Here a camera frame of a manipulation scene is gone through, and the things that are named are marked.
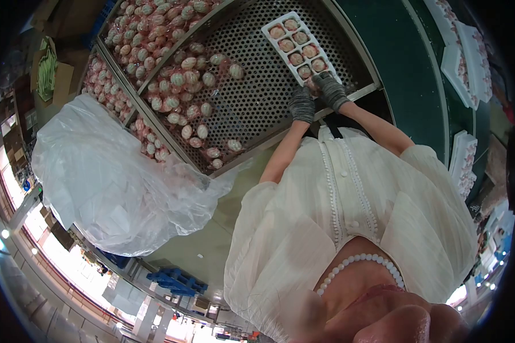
floor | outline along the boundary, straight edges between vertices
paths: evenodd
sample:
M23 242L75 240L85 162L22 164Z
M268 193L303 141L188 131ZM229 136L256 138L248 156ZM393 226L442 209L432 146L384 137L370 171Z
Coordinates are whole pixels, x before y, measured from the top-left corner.
M243 196L257 185L276 145L253 160L251 167L240 171L233 189L220 198L212 220L189 236L172 238L144 260L156 267L178 266L208 284L206 298L226 306L223 300L223 270L231 247L234 224Z

clear plastic sheet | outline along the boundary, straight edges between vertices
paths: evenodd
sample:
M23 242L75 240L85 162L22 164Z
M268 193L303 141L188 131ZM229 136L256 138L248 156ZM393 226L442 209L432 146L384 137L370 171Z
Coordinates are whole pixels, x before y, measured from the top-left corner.
M32 168L44 205L99 249L145 256L174 236L202 229L238 168L216 179L170 154L156 163L141 143L87 94L38 131Z

pearl necklace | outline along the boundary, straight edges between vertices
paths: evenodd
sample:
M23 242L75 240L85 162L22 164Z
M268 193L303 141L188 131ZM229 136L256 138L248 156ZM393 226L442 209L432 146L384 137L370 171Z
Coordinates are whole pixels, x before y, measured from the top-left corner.
M404 288L403 277L401 276L400 272L397 270L397 267L395 265L393 265L393 263L390 262L390 260L388 260L387 258L378 256L378 254L374 254L374 255L360 254L360 255L350 256L349 258L346 258L345 260L343 260L342 263L339 264L337 267L334 267L334 269L332 269L332 272L330 274L328 274L328 277L324 279L324 282L321 284L320 288L317 290L317 294L318 295L324 294L324 290L326 289L326 287L328 287L328 285L330 285L330 282L332 282L332 279L336 277L336 275L339 273L339 271L343 271L343 269L345 267L347 267L349 264L351 264L353 262L361 261L361 260L376 261L378 264L385 266L385 268L387 268L387 270L391 273L391 275L395 279L397 286Z

woman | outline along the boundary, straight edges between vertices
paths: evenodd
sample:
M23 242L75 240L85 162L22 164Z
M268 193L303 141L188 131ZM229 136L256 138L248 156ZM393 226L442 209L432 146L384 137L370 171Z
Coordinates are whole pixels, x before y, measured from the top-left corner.
M430 147L313 81L362 132L320 129L307 88L260 183L242 200L225 267L231 309L278 342L448 342L465 336L447 305L473 266L467 208Z

gray glove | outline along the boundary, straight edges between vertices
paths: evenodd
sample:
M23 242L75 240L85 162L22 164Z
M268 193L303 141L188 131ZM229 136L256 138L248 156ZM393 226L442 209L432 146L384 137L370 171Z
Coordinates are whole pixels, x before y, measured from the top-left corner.
M311 98L309 88L296 86L292 99L288 104L293 119L313 123L315 119L315 102Z
M338 112L343 104L350 102L343 85L340 85L329 72L313 76L313 82L321 89L321 98L334 111Z

